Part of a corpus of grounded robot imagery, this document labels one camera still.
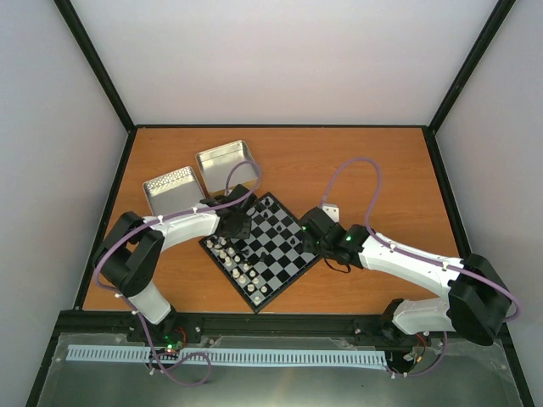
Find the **gold metal tin base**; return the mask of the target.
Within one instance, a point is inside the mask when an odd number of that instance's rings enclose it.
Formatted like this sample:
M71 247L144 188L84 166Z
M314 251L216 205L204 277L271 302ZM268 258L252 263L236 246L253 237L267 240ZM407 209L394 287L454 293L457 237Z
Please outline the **gold metal tin base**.
M237 184L243 184L250 189L258 179L257 172L251 164L240 165L227 182L227 176L232 168L245 160L253 160L253 157L247 143L243 140L197 153L196 162L207 193L210 196L223 194L226 183L230 189Z

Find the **black aluminium frame rail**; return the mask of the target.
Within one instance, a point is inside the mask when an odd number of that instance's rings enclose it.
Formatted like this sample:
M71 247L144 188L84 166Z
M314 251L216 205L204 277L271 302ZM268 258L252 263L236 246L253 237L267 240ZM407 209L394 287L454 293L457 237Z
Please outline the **black aluminium frame rail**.
M164 342L184 334L189 343L205 336L352 337L355 340L400 340L406 335L377 315L250 315L175 313L158 325L148 324L154 340ZM129 311L66 310L53 332L126 333L143 335L138 317Z

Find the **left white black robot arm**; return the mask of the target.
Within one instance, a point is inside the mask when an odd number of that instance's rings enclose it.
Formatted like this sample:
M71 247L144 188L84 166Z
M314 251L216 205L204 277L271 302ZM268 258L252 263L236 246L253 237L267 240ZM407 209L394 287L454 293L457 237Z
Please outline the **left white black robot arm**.
M238 184L225 197L205 198L170 215L142 217L125 212L94 254L94 276L105 278L106 288L147 320L150 335L167 341L175 335L176 319L171 315L173 307L153 282L160 255L196 237L248 237L247 212L255 200L252 191Z

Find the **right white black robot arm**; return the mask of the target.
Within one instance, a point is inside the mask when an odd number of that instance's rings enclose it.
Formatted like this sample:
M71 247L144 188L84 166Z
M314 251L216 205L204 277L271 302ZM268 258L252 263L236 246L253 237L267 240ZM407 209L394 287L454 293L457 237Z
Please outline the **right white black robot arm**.
M434 294L426 300L392 301L382 317L393 329L406 335L455 332L482 346L494 342L513 301L485 257L444 257L398 243L365 226L344 229L338 212L337 208L315 207L301 218L307 253L334 261L345 272L375 270Z

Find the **black and silver chessboard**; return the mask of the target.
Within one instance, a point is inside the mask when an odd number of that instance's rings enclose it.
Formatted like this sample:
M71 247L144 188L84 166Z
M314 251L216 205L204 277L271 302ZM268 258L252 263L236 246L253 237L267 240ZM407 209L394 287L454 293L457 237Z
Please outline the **black and silver chessboard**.
M266 199L271 201L269 208L264 206ZM264 212L269 213L268 219L262 216ZM252 220L249 238L227 239L227 244L221 246L220 237L211 235L202 238L199 245L257 314L318 263L320 257L303 251L303 231L298 219L272 193L258 198L248 215ZM280 233L277 225L282 226ZM290 245L291 238L296 239L295 246ZM212 249L206 247L207 240L214 243ZM225 266L226 257L232 259L230 266ZM250 264L250 270L244 270L244 263ZM240 276L246 277L244 284L238 283ZM257 285L252 282L255 277L260 279Z

